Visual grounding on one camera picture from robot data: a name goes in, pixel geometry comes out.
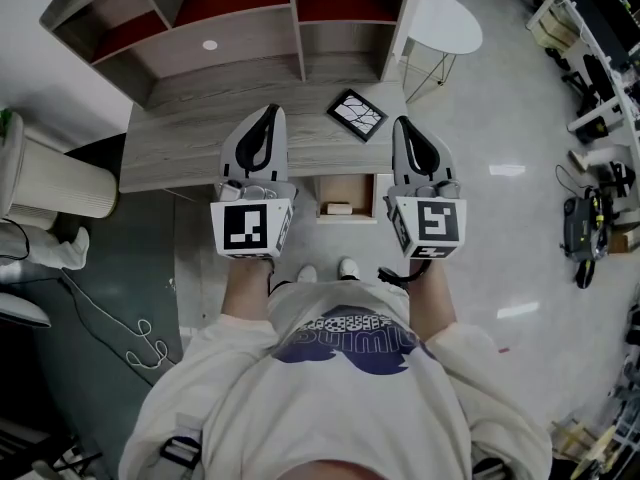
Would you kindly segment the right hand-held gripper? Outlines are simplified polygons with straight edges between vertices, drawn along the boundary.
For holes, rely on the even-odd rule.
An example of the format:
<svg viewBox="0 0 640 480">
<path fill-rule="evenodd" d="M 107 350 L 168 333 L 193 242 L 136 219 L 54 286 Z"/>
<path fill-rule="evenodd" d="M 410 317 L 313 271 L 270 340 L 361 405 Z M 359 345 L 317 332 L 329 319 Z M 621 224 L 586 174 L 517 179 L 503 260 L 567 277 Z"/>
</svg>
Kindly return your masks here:
<svg viewBox="0 0 640 480">
<path fill-rule="evenodd" d="M 407 116 L 393 126 L 393 177 L 387 216 L 404 257 L 442 260 L 464 245 L 468 208 L 451 151 Z"/>
</svg>

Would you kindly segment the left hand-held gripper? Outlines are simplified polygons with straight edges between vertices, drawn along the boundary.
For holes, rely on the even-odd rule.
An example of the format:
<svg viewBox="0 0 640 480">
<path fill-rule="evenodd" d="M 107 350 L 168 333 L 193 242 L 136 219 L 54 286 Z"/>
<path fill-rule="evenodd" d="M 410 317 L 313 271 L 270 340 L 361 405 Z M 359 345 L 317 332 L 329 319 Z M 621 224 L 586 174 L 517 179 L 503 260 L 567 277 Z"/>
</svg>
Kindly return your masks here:
<svg viewBox="0 0 640 480">
<path fill-rule="evenodd" d="M 230 259 L 278 258 L 297 195 L 288 179 L 286 118 L 280 106 L 269 104 L 233 130 L 222 146 L 220 174 L 217 200 L 210 204 L 217 253 Z"/>
</svg>

